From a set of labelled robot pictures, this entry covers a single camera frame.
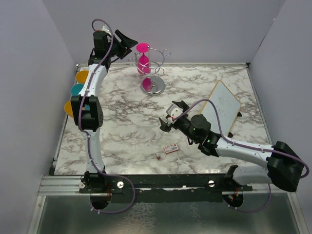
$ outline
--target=purple cable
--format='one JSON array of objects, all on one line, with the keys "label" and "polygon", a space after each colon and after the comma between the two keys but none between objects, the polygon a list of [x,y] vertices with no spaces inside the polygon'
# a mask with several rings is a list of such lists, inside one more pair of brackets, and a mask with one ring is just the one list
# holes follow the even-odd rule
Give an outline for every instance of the purple cable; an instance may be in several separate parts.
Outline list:
[{"label": "purple cable", "polygon": [[[198,105],[198,104],[199,104],[200,102],[202,102],[202,101],[207,101],[207,102],[209,102],[209,103],[213,106],[214,112],[215,112],[215,115],[216,115],[216,119],[217,119],[217,122],[218,122],[218,127],[219,127],[219,131],[220,131],[221,137],[222,137],[226,142],[228,142],[228,143],[230,143],[230,144],[233,144],[233,142],[232,142],[231,140],[227,139],[227,138],[223,135],[222,129],[221,129],[221,123],[220,123],[220,118],[219,118],[218,111],[217,111],[217,109],[216,109],[214,103],[213,103],[212,101],[210,101],[209,99],[202,99],[202,100],[199,100],[199,101],[195,102],[188,110],[186,110],[185,112],[183,112],[182,114],[180,114],[178,117],[173,118],[172,121],[181,118],[182,116],[184,116],[185,114],[187,114],[191,109],[193,109],[196,105]],[[242,148],[250,149],[250,150],[262,151],[261,148],[256,148],[256,147],[252,147],[252,146],[248,146],[248,145],[243,145],[243,144],[240,144],[240,143],[235,143],[234,145],[240,146],[240,147],[242,147]],[[285,156],[285,157],[289,157],[289,158],[291,158],[291,159],[293,159],[293,160],[296,160],[296,161],[302,163],[302,164],[305,166],[305,168],[306,168],[306,173],[303,174],[300,178],[304,178],[304,177],[308,176],[308,174],[310,173],[310,169],[309,169],[308,165],[307,165],[304,161],[302,161],[301,159],[299,159],[299,158],[297,158],[297,157],[294,157],[294,156],[292,156],[292,155],[289,155],[289,154],[286,154],[286,153],[283,153],[283,152],[280,152],[280,151],[277,151],[277,150],[263,149],[263,151],[264,151],[264,152],[271,152],[271,153],[280,154],[280,155],[283,155],[283,156]],[[267,200],[267,202],[266,202],[262,207],[260,207],[260,208],[258,208],[258,209],[255,209],[255,210],[250,210],[250,211],[240,210],[240,209],[237,209],[237,208],[235,209],[235,208],[232,207],[232,206],[230,206],[230,207],[231,207],[232,209],[236,210],[236,211],[245,212],[245,213],[258,212],[258,211],[261,211],[261,210],[265,209],[265,208],[268,206],[268,204],[269,204],[269,202],[271,201],[271,198],[272,198],[271,186],[270,186],[270,184],[268,184],[268,186],[269,186],[269,199]]]},{"label": "purple cable", "polygon": [[105,56],[102,58],[102,60],[101,60],[101,61],[99,62],[99,64],[95,67],[94,71],[93,71],[92,74],[90,75],[90,79],[89,79],[89,82],[88,82],[86,91],[85,91],[85,93],[84,93],[84,95],[83,95],[83,97],[82,97],[81,104],[80,104],[80,108],[79,108],[78,127],[79,127],[80,131],[84,132],[84,133],[87,135],[87,146],[88,146],[87,151],[88,151],[88,155],[89,155],[89,160],[91,161],[91,164],[94,166],[94,168],[97,170],[97,172],[99,172],[99,173],[100,173],[101,175],[103,175],[103,176],[114,176],[114,177],[117,176],[117,177],[123,178],[123,179],[127,180],[127,181],[130,183],[130,185],[131,185],[131,187],[132,187],[132,189],[133,189],[133,198],[132,198],[132,201],[129,203],[129,205],[128,205],[127,207],[125,207],[124,209],[119,210],[119,211],[102,211],[102,210],[97,210],[97,209],[95,209],[95,208],[92,206],[92,203],[90,202],[90,205],[91,205],[91,207],[92,207],[92,210],[95,210],[95,211],[97,211],[98,213],[104,213],[104,214],[119,214],[119,213],[122,213],[122,212],[126,211],[127,209],[129,209],[129,208],[133,205],[133,203],[134,203],[134,201],[135,201],[135,198],[136,198],[136,189],[135,189],[135,187],[134,187],[132,181],[131,181],[130,179],[128,179],[127,177],[124,177],[124,176],[122,176],[122,175],[108,175],[108,174],[105,174],[105,173],[103,173],[103,172],[96,166],[96,164],[93,162],[93,158],[92,158],[92,156],[91,156],[91,150],[90,150],[90,135],[89,135],[89,133],[88,133],[87,131],[83,130],[83,129],[82,129],[82,126],[81,126],[82,108],[83,108],[84,101],[85,101],[85,99],[86,99],[86,97],[87,97],[87,94],[88,94],[88,92],[89,92],[89,88],[90,88],[90,85],[91,85],[93,76],[94,76],[95,72],[97,71],[97,69],[98,69],[98,68],[101,66],[101,64],[105,61],[105,59],[107,58],[108,54],[111,52],[112,47],[113,47],[113,41],[114,41],[113,30],[112,30],[111,26],[110,26],[107,22],[105,22],[104,20],[102,20],[102,19],[95,19],[95,20],[93,20],[93,21],[92,21],[92,28],[93,28],[93,30],[96,31],[95,28],[94,28],[94,26],[93,26],[94,22],[96,22],[96,21],[101,21],[101,22],[103,22],[104,24],[106,24],[106,25],[108,26],[109,31],[110,31],[110,33],[111,33],[111,35],[112,35],[112,39],[111,39],[111,44],[110,44],[110,46],[109,46],[109,48],[108,48],[108,51],[106,52]]}]

